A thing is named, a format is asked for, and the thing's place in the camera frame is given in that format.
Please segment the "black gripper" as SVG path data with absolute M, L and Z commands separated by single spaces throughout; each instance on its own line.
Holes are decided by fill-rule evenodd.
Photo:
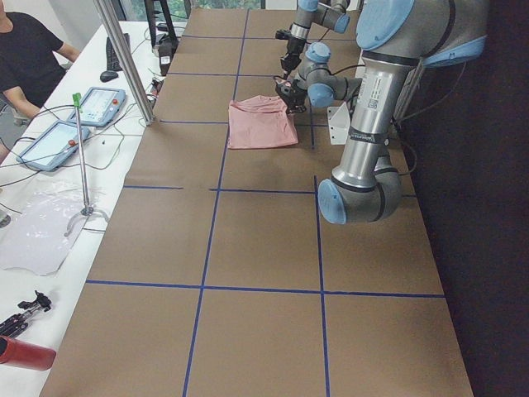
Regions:
M 275 38 L 288 42 L 286 54 L 280 58 L 282 70 L 295 70 L 301 63 L 301 54 L 305 49 L 306 38 L 295 36 L 291 31 L 284 29 L 277 30 Z
M 283 79 L 287 79 L 291 70 L 284 69 L 283 73 Z M 305 106 L 307 91 L 298 86 L 297 80 L 277 82 L 275 92 L 286 104 L 286 113 L 303 113 L 307 110 Z

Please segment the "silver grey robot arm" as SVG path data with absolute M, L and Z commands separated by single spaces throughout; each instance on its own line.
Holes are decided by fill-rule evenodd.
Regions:
M 275 38 L 287 41 L 286 54 L 280 58 L 281 68 L 286 79 L 301 63 L 312 25 L 316 24 L 328 30 L 344 33 L 350 17 L 347 8 L 350 1 L 299 0 L 295 18 L 290 28 L 277 30 Z
M 398 98 L 418 65 L 457 65 L 481 55 L 486 41 L 486 1 L 368 1 L 356 25 L 365 71 L 339 78 L 328 68 L 329 47 L 309 42 L 312 26 L 342 33 L 350 18 L 345 1 L 301 1 L 281 59 L 276 90 L 290 112 L 305 103 L 325 108 L 354 100 L 340 164 L 318 187 L 318 205 L 331 223 L 376 222 L 398 207 L 402 187 L 385 142 Z

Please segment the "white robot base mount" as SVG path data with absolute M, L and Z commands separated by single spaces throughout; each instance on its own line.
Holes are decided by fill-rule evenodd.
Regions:
M 350 79 L 352 88 L 340 101 L 339 105 L 330 106 L 326 109 L 326 119 L 330 143 L 333 146 L 345 145 L 349 129 L 350 117 L 355 108 L 355 100 L 358 96 L 362 79 L 355 77 Z

